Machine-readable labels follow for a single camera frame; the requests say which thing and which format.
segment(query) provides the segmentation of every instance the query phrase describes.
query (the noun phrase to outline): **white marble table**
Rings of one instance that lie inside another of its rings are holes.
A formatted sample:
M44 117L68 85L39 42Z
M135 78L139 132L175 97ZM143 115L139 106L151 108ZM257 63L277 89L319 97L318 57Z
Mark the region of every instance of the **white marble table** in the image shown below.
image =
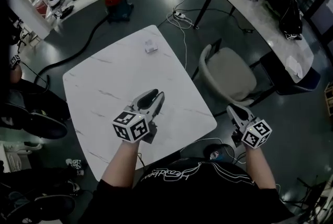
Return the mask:
M289 75L295 83L298 83L308 73L312 62L313 53L303 38L302 40L287 40L279 29L277 18L273 18L273 13L264 5L264 0L228 0L257 30L262 38L268 43L270 48L285 66ZM202 17L200 12L195 26ZM302 77L298 77L288 66L287 59L292 56L300 65Z
M146 44L158 50L147 54ZM199 91L156 26L131 34L87 58L63 76L76 135L99 180L121 139L112 120L141 93L157 88L165 102L154 122L157 134L139 152L145 165L155 162L216 128ZM136 168L141 168L140 161Z

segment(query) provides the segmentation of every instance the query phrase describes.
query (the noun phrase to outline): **desk leg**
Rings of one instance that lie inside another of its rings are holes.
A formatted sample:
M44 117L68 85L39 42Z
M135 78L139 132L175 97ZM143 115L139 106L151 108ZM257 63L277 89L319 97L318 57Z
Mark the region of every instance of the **desk leg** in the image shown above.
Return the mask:
M208 5L210 4L210 1L211 1L211 0L206 0L206 1L205 1L204 5L203 5L203 7L202 7L202 9L201 9L201 11L200 11L198 17L197 17L197 20L195 21L195 23L194 23L194 25L193 25L193 29L195 29L195 28L197 27L197 24L200 22L200 20L201 20L203 14L204 14L204 12L206 11Z
M236 8L235 8L235 6L233 5L233 7L231 8L231 11L230 11L230 13L229 13L229 15L233 15L235 9L236 9Z
M265 98L269 97L272 93L276 91L275 86L272 86L270 89L264 91L261 93L261 95L251 104L249 107L253 107L254 105L257 105L259 102L263 101Z

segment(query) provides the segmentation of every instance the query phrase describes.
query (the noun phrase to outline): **paper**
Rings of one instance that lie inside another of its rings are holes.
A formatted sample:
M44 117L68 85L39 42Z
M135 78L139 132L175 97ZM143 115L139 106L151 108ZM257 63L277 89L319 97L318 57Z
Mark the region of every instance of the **paper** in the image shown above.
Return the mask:
M296 75L298 78L303 78L303 72L301 64L293 56L289 56L286 61L286 70Z

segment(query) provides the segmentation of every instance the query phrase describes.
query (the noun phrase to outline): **desk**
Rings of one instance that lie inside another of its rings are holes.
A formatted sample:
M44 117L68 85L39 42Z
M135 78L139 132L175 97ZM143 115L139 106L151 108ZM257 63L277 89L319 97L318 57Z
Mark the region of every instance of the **desk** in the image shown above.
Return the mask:
M206 0L194 26L198 24L211 0ZM257 30L262 38L268 43L270 48L285 66L295 83L301 81L301 78L293 74L286 66L287 58L292 56L301 66L303 77L308 73L313 62L313 53L303 38L302 40L287 40L278 27L278 20L274 18L273 13L263 5L264 0L228 0L233 8L230 14L236 8Z
M147 42L156 44L158 50L147 54ZM87 58L64 74L63 84L76 135L97 180L121 143L112 120L144 91L157 88L165 93L154 120L157 134L152 144L140 143L145 165L216 128L199 91L154 25ZM141 167L138 160L136 168Z

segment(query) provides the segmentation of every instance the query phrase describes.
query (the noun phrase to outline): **table leg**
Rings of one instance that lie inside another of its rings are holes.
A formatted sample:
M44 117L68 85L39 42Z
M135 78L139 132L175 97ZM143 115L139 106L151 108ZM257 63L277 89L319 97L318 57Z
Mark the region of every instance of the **table leg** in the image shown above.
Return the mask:
M230 11L230 13L229 13L229 15L233 15L235 9L236 9L236 8L235 8L235 6L233 5L233 7L231 8L231 11Z
M211 0L206 0L206 1L205 1L205 3L204 3L204 5L203 5L203 7L202 7L202 9L201 9L201 11L200 11L200 13L199 13L197 19L196 19L196 21L195 21L195 23L194 23L194 25L193 25L193 29L195 29L195 28L197 27L197 24L200 22L200 20L201 20L203 14L204 14L204 12L206 11L208 5L210 4L210 1L211 1Z

